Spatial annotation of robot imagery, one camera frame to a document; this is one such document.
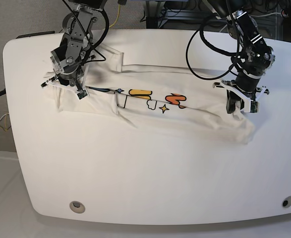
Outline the black aluminium frame rack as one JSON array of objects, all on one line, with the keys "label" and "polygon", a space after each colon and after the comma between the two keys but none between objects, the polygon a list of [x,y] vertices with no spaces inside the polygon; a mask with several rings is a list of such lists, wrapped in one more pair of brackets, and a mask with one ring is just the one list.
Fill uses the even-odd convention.
[{"label": "black aluminium frame rack", "polygon": [[202,0],[144,0],[144,16],[140,20],[147,29],[159,29],[168,21],[185,24],[200,24],[211,15]]}]

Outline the grey table grommet left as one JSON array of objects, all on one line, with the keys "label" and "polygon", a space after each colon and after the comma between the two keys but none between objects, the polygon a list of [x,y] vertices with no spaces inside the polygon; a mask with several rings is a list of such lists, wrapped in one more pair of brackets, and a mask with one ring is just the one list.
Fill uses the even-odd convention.
[{"label": "grey table grommet left", "polygon": [[85,206],[78,201],[72,201],[69,204],[69,207],[72,212],[77,213],[77,214],[82,214],[85,212]]}]

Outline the white printed T-shirt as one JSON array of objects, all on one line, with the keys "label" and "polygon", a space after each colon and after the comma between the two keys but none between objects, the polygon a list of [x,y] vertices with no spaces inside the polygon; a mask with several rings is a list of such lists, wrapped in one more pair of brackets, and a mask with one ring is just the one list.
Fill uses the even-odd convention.
[{"label": "white printed T-shirt", "polygon": [[180,67],[123,64],[123,53],[100,47],[104,62],[86,65],[87,96],[79,99],[58,83],[46,86],[45,94],[57,111],[91,113],[121,120],[140,131],[212,140],[247,143],[255,126],[236,106],[226,110],[223,89],[195,78]]}]

